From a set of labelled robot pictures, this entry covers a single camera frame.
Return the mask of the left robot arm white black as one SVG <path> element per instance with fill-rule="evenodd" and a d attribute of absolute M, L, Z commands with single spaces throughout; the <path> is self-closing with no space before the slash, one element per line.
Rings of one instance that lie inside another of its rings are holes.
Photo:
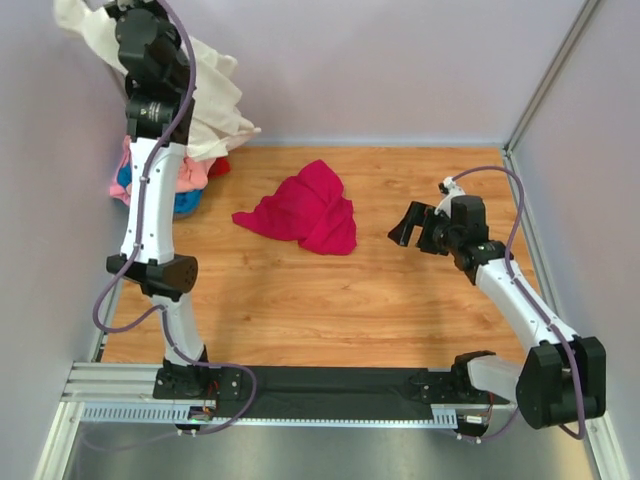
<path fill-rule="evenodd" d="M 177 328 L 165 342 L 154 398 L 199 401 L 212 380 L 191 302 L 198 262 L 176 253 L 173 242 L 178 171 L 195 106 L 195 54 L 165 1 L 111 1 L 105 11 L 115 22 L 117 58 L 125 69 L 131 172 L 127 230 L 106 267 L 115 279 L 140 287 L 162 329 Z"/>

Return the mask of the magenta t shirt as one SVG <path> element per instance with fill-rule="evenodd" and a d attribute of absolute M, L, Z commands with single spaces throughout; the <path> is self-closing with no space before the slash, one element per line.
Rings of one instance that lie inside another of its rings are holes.
<path fill-rule="evenodd" d="M 286 178 L 252 211 L 234 213 L 232 221 L 270 239 L 295 241 L 315 254 L 349 255 L 357 246 L 357 226 L 344 191 L 340 177 L 318 159 Z"/>

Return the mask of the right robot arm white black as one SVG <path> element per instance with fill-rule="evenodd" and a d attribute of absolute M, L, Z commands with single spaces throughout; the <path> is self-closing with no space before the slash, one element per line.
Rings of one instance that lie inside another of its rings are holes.
<path fill-rule="evenodd" d="M 517 405 L 534 429 L 594 419 L 606 410 L 606 350 L 595 337 L 567 326 L 523 276 L 503 242 L 489 236 L 478 196 L 457 195 L 444 208 L 413 201 L 388 238 L 401 247 L 421 230 L 423 253 L 452 256 L 458 270 L 507 320 L 527 356 L 522 365 L 492 352 L 456 358 L 452 395 L 475 402 L 485 392 Z"/>

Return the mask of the cream white t shirt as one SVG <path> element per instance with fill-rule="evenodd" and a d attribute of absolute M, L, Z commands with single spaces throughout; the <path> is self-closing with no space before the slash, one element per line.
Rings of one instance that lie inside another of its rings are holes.
<path fill-rule="evenodd" d="M 100 59 L 125 74 L 117 58 L 116 23 L 106 10 L 88 7 L 77 0 L 53 3 L 57 25 L 83 38 Z M 242 92 L 231 76 L 237 60 L 190 38 L 196 61 L 195 107 L 187 144 L 187 156 L 195 161 L 224 157 L 261 132 L 237 108 Z"/>

